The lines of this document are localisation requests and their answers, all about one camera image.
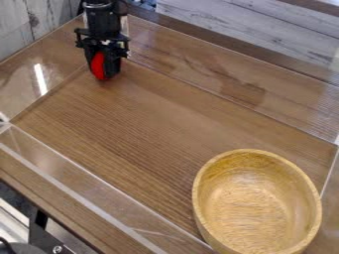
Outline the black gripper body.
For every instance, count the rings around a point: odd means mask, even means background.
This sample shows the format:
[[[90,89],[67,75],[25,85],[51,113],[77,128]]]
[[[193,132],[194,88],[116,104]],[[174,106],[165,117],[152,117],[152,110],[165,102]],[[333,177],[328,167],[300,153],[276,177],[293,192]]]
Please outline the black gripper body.
[[[106,48],[120,49],[121,57],[128,56],[129,38],[122,34],[117,34],[114,37],[97,37],[89,33],[87,29],[75,28],[74,33],[77,35],[75,47],[83,50],[85,46],[94,46],[95,52],[102,52]]]

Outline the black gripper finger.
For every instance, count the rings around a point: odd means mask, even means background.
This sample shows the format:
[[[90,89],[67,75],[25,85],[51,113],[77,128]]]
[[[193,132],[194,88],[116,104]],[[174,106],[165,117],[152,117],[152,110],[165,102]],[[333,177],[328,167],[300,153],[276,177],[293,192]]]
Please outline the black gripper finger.
[[[94,56],[95,56],[95,47],[94,46],[85,46],[83,47],[83,57],[86,60],[86,64],[87,64],[90,73],[94,73],[94,69],[95,69]]]
[[[102,55],[103,78],[113,78],[120,73],[120,49],[106,48],[102,51]]]

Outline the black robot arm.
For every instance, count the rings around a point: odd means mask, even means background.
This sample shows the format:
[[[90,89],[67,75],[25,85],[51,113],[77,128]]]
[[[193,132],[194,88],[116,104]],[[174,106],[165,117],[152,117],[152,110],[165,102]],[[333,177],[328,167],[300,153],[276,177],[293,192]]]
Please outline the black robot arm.
[[[87,69],[98,80],[120,73],[128,58],[129,38],[122,33],[121,19],[128,14],[125,0],[81,0],[83,27],[74,28],[75,47],[83,50]]]

